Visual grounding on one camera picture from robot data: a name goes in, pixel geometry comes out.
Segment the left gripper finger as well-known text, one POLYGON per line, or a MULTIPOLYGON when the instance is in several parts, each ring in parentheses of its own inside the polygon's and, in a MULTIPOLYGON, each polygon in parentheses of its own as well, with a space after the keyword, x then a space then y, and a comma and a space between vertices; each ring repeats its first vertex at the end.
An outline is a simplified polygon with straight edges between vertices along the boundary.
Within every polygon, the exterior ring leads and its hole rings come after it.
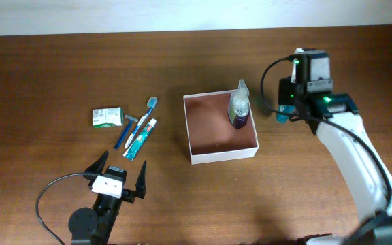
POLYGON ((87 167, 84 172, 88 174, 101 174, 108 159, 109 152, 106 150, 93 164, 87 167))
POLYGON ((135 196, 143 199, 146 195, 146 161, 144 161, 135 183, 135 196))

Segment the blue mouthwash bottle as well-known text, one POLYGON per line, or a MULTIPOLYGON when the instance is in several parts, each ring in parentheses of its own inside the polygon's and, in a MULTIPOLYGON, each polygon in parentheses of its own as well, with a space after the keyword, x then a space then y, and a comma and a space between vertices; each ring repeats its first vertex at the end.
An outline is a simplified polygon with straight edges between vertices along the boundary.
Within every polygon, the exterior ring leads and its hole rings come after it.
POLYGON ((276 122, 285 124, 290 118, 297 116, 294 105, 279 105, 278 113, 276 114, 276 122))

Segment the teal toothpaste tube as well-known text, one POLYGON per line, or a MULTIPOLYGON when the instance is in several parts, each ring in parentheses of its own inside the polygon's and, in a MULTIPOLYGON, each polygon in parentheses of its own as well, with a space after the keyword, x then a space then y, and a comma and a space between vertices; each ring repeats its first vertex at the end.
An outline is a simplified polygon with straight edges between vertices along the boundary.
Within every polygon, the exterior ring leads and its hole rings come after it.
POLYGON ((140 151, 141 147, 143 146, 144 142, 147 140, 148 136, 152 133, 157 120, 152 118, 144 127, 142 132, 138 135, 138 137, 133 141, 130 147, 123 153, 123 156, 126 159, 134 160, 138 152, 140 151))

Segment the purple hand soap pump bottle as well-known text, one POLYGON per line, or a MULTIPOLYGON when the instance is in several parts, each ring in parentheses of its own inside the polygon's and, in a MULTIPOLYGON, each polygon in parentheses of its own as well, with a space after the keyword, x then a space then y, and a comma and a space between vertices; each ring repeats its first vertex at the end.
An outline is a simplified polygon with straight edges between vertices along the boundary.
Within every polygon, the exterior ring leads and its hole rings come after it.
POLYGON ((244 127, 247 123, 250 112, 249 96, 245 80, 240 79, 237 89, 231 94, 227 111, 229 120, 236 129, 244 127))

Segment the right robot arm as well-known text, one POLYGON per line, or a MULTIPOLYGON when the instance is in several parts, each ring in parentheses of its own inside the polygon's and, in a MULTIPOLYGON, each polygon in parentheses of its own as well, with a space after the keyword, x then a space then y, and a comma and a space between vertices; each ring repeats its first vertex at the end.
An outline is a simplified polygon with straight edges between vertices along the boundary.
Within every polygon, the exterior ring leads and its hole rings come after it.
POLYGON ((303 120, 328 149, 353 197, 360 225, 347 236, 300 238, 299 244, 392 244, 392 175, 347 93, 333 92, 329 55, 297 48, 287 57, 291 76, 280 80, 278 105, 289 120, 303 120))

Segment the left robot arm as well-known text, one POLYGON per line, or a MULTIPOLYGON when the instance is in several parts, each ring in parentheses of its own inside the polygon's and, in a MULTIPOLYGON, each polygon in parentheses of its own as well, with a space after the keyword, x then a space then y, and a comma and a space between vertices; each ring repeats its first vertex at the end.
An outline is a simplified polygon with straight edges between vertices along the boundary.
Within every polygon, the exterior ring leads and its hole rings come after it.
POLYGON ((89 189, 97 195, 92 207, 79 208, 70 216, 68 228, 72 244, 107 244, 123 203, 133 203, 146 195, 146 167, 142 164, 135 189, 126 189, 127 172, 106 166, 109 152, 104 152, 84 170, 89 189))

